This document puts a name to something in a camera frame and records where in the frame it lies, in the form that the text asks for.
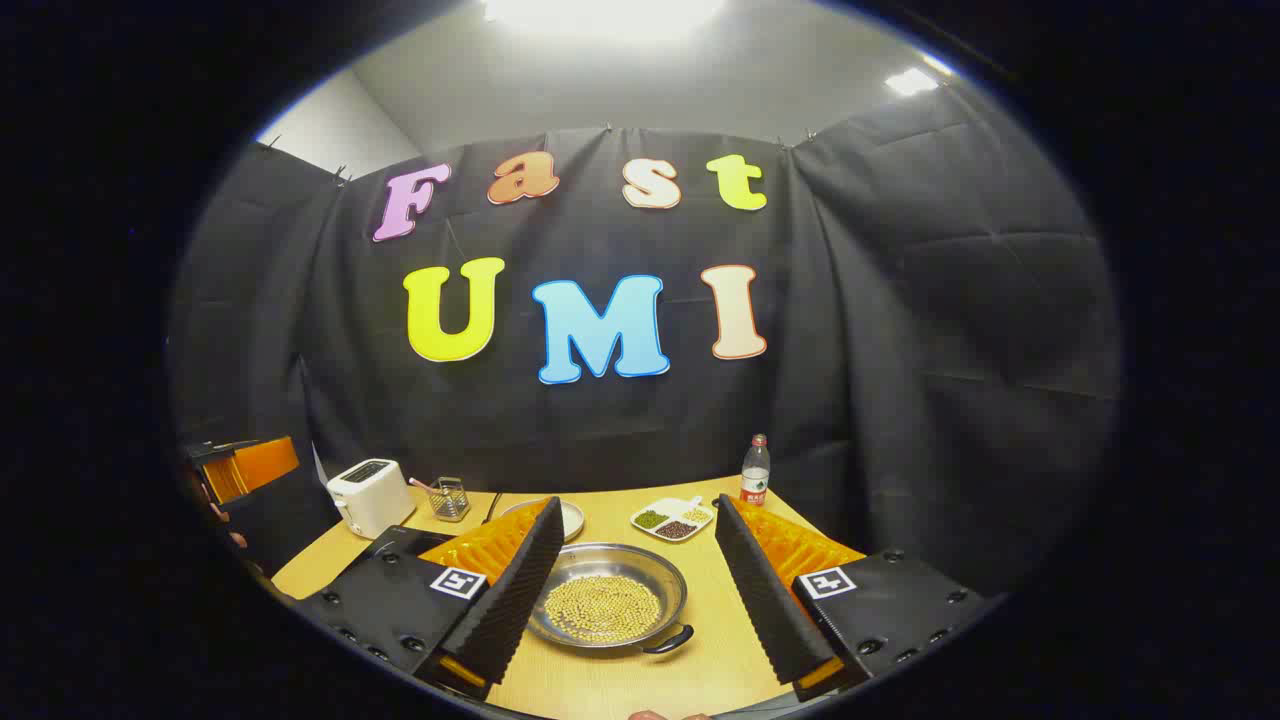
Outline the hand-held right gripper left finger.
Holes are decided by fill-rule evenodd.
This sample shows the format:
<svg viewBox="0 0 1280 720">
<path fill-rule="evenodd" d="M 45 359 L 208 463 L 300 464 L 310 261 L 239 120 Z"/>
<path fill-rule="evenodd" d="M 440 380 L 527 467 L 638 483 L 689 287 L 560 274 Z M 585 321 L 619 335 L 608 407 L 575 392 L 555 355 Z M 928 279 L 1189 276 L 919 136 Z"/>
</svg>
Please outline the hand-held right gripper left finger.
<svg viewBox="0 0 1280 720">
<path fill-rule="evenodd" d="M 454 537 L 393 525 L 294 606 L 403 674 L 485 700 L 503 680 L 563 543 L 557 497 Z"/>
</svg>

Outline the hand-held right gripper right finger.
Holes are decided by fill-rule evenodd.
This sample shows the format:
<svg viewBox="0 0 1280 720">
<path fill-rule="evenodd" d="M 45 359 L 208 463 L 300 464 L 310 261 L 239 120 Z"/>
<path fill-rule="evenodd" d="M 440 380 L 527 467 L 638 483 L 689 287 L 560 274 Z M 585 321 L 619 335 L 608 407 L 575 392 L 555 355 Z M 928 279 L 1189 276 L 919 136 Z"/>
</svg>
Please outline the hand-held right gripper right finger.
<svg viewBox="0 0 1280 720">
<path fill-rule="evenodd" d="M 756 638 L 801 701 L 916 664 L 998 603 L 901 550 L 863 553 L 727 495 L 716 510 Z"/>
</svg>

